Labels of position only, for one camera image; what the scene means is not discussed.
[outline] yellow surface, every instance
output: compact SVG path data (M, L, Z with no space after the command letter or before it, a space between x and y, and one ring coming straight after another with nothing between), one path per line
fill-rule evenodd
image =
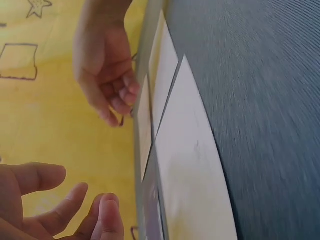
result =
M43 0L30 0L36 5ZM1 0L0 53L5 44L38 45L36 80L0 78L0 156L10 165L43 162L64 165L62 186L24 197L25 215L52 209L79 182L89 191L82 209L63 235L72 234L87 214L94 197L113 192L131 239L137 224L134 188L133 121L112 129L88 106L72 74L72 38L83 1L52 0L42 9L28 0ZM138 49L147 0L135 0L125 26L132 53ZM0 58L3 77L32 79L32 46L7 48Z

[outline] white paper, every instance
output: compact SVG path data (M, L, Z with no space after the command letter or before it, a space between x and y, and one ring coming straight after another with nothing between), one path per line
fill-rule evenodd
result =
M147 76L145 76L143 87L142 87L139 109L137 113L137 121L139 126L140 166L141 166L141 181L142 181L145 176L150 148L152 145L150 95L149 95L149 82L148 82Z
M178 66L178 56L170 36L168 25L164 21L158 62L157 75L155 80L154 97L152 102L153 130L154 135L158 133L160 121L168 99L171 84Z
M169 238L236 240L220 157L186 56L155 145Z
M159 66L159 59L160 59L160 51L161 51L161 41L162 41L162 33L164 29L166 19L164 12L161 10L158 20L158 25L156 28L153 45L151 49L151 55L149 59L149 77L150 77L150 89L151 89L151 96L154 96L154 90L156 85L156 78Z

